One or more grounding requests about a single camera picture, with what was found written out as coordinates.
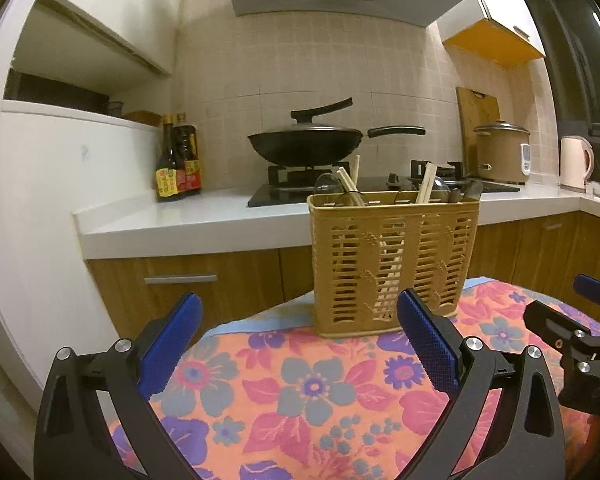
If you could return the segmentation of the cream chopstick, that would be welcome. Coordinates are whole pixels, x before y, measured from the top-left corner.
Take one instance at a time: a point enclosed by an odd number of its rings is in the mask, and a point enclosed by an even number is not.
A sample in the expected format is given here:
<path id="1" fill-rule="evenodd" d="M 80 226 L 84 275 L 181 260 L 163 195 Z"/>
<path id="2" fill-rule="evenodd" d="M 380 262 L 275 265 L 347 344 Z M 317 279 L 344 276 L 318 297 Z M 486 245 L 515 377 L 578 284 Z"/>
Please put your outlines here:
<path id="1" fill-rule="evenodd" d="M 377 292 L 373 306 L 375 321 L 390 322 L 399 292 L 403 249 L 380 242 L 380 258 L 376 276 Z"/>
<path id="2" fill-rule="evenodd" d="M 434 187 L 434 179 L 437 174 L 437 166 L 432 162 L 428 162 L 425 168 L 422 182 L 420 182 L 418 194 L 416 197 L 416 204 L 428 204 Z"/>
<path id="3" fill-rule="evenodd" d="M 358 189 L 358 175 L 360 174 L 360 166 L 361 166 L 361 155 L 357 154 L 354 156 L 353 162 L 350 165 L 350 179 L 352 182 L 352 190 L 356 191 Z"/>
<path id="4" fill-rule="evenodd" d="M 339 167 L 336 171 L 336 176 L 343 189 L 346 191 L 347 196 L 349 196 L 350 200 L 352 200 L 352 203 L 354 203 L 357 207 L 365 207 L 366 203 L 364 197 L 360 192 L 358 192 L 358 188 L 353 183 L 353 180 L 349 176 L 347 170 L 345 170 L 343 167 Z"/>

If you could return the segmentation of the dark utensil handle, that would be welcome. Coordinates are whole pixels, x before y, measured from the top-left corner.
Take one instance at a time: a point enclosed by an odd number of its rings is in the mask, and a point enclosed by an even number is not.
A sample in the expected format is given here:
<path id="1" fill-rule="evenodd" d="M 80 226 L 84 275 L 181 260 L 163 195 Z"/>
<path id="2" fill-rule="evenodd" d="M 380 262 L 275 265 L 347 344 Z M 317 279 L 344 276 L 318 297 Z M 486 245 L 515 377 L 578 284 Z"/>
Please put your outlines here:
<path id="1" fill-rule="evenodd" d="M 478 202 L 483 192 L 483 182 L 480 180 L 471 180 L 463 193 L 462 202 Z"/>

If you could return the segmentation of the brown tinted plastic spoon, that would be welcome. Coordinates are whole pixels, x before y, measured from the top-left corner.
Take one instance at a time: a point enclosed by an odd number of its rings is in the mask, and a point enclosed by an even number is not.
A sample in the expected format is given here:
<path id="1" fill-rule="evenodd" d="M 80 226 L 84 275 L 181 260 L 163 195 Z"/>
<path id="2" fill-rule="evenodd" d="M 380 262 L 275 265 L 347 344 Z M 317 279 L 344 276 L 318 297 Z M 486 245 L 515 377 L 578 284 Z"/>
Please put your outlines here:
<path id="1" fill-rule="evenodd" d="M 458 188 L 453 188 L 448 195 L 448 203 L 456 204 L 463 199 L 463 193 Z"/>

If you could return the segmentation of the clear plastic spoon dark handle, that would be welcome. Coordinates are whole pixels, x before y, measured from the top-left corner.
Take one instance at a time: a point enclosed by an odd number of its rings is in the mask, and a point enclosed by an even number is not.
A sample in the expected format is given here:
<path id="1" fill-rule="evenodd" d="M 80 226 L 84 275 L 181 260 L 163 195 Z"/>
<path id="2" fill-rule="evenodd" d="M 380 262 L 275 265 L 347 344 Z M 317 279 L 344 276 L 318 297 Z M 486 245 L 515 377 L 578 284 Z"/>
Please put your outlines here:
<path id="1" fill-rule="evenodd" d="M 342 195 L 344 193 L 344 187 L 336 174 L 332 174 L 331 172 L 325 172 L 316 179 L 313 193 L 315 195 Z"/>

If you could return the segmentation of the floral orange tablecloth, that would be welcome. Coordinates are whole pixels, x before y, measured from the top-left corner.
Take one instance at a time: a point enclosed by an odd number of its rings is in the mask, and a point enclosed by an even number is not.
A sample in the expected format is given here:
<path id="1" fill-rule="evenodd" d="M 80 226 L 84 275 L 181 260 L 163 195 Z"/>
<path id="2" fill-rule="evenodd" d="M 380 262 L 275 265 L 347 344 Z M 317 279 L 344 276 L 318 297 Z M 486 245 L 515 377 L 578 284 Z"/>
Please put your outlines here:
<path id="1" fill-rule="evenodd" d="M 558 299 L 471 278 L 452 318 L 492 350 L 544 354 L 557 392 L 560 354 L 524 327 L 539 300 L 600 336 L 600 323 Z M 325 339 L 313 292 L 210 330 L 186 351 L 150 406 L 201 479 L 395 479 L 449 398 L 400 330 Z M 600 418 L 560 408 L 567 478 L 599 464 Z"/>

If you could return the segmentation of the tan plastic utensil basket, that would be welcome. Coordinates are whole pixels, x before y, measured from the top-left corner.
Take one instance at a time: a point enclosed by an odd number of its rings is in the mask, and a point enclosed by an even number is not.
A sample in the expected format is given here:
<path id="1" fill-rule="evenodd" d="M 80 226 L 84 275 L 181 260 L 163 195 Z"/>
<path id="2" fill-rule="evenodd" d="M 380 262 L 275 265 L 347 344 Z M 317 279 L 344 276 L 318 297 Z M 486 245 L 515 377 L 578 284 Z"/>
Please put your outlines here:
<path id="1" fill-rule="evenodd" d="M 328 338 L 393 332 L 400 292 L 413 289 L 429 310 L 452 318 L 467 278 L 478 200 L 445 203 L 435 192 L 313 194 L 314 327 Z"/>

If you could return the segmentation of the white electric kettle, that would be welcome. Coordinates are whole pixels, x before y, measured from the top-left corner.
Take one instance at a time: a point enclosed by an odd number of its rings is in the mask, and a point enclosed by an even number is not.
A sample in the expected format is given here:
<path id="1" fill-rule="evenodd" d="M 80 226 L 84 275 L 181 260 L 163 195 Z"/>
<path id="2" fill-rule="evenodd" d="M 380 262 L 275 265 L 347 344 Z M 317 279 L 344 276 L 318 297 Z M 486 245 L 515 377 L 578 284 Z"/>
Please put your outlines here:
<path id="1" fill-rule="evenodd" d="M 594 170 L 595 157 L 590 142 L 582 136 L 560 139 L 560 185 L 584 192 Z"/>

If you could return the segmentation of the soy sauce bottle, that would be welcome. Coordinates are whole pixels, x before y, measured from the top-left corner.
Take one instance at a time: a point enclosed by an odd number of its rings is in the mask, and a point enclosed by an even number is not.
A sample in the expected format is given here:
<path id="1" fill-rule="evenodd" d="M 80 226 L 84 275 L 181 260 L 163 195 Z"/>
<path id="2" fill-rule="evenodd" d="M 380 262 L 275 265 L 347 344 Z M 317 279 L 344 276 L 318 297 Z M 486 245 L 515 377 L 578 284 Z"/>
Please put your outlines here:
<path id="1" fill-rule="evenodd" d="M 161 154 L 155 169 L 156 191 L 159 202 L 178 199 L 178 163 L 172 139 L 173 119 L 170 114 L 162 116 Z"/>

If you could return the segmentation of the brown rice cooker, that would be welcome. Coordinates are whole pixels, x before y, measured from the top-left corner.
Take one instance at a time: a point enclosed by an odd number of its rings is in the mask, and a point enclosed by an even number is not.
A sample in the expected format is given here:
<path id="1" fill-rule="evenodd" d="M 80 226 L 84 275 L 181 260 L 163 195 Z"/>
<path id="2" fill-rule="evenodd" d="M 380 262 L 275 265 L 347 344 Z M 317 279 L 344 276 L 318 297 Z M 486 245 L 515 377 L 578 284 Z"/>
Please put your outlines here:
<path id="1" fill-rule="evenodd" d="M 531 174 L 530 132 L 504 120 L 475 128 L 480 178 L 525 184 Z"/>

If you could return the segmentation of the cooking oil bottle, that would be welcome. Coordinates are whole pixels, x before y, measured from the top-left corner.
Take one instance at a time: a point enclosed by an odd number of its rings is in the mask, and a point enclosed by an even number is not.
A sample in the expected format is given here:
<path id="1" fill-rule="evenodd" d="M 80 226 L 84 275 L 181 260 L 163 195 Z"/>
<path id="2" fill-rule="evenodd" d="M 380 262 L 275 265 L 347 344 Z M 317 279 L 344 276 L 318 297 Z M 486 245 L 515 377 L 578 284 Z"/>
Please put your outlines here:
<path id="1" fill-rule="evenodd" d="M 176 115 L 174 127 L 176 148 L 185 170 L 185 193 L 198 194 L 202 190 L 200 156 L 197 141 L 197 129 L 188 121 L 185 113 Z"/>

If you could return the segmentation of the black gas stove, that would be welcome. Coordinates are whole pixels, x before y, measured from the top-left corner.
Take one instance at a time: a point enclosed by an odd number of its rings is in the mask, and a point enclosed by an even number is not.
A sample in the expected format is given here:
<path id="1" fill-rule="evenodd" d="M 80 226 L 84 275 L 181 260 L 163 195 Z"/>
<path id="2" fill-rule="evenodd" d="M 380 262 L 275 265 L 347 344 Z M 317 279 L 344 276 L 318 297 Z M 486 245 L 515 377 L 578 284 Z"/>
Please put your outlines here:
<path id="1" fill-rule="evenodd" d="M 386 174 L 380 177 L 359 177 L 358 189 L 363 192 L 417 191 L 425 173 L 426 160 L 412 160 L 410 173 Z M 313 194 L 316 179 L 325 172 L 336 174 L 335 165 L 318 168 L 268 167 L 268 182 L 258 188 L 248 200 L 250 208 L 304 203 Z M 517 193 L 519 186 L 483 181 L 467 177 L 460 162 L 447 162 L 439 166 L 437 177 L 445 180 L 450 189 L 458 188 L 464 193 L 471 180 L 483 182 L 483 193 Z"/>

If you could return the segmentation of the wooden cutting board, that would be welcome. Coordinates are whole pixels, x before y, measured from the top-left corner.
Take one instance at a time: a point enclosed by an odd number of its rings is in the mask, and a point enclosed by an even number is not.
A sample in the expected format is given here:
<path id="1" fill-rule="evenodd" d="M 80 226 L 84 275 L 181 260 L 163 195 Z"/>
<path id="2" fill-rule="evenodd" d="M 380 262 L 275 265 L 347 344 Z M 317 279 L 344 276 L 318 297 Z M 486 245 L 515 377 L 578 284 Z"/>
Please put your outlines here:
<path id="1" fill-rule="evenodd" d="M 475 128 L 500 119 L 500 106 L 495 96 L 464 87 L 456 88 L 456 98 L 460 111 L 464 173 L 468 177 L 477 177 L 477 133 L 475 133 Z"/>

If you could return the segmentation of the black wok with lid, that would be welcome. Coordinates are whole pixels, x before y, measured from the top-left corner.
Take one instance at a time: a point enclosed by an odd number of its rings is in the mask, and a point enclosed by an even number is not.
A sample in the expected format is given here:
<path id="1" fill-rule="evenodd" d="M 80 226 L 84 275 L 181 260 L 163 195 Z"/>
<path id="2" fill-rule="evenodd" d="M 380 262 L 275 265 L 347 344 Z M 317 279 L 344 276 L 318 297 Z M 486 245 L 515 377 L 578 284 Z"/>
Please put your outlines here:
<path id="1" fill-rule="evenodd" d="M 352 105 L 353 100 L 347 98 L 325 106 L 293 110 L 290 113 L 293 124 L 250 134 L 248 140 L 257 154 L 275 166 L 332 166 L 358 148 L 363 133 L 355 128 L 319 124 L 313 119 Z"/>

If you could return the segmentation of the yellow wall cabinet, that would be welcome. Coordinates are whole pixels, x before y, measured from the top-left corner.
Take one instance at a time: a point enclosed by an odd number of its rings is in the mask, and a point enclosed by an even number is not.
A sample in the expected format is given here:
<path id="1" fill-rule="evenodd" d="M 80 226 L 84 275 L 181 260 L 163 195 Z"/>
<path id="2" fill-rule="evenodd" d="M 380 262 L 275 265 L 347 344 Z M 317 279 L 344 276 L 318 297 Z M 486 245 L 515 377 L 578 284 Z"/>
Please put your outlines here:
<path id="1" fill-rule="evenodd" d="M 492 12 L 489 0 L 462 0 L 438 18 L 441 41 L 511 68 L 544 58 L 545 51 L 524 0 Z"/>

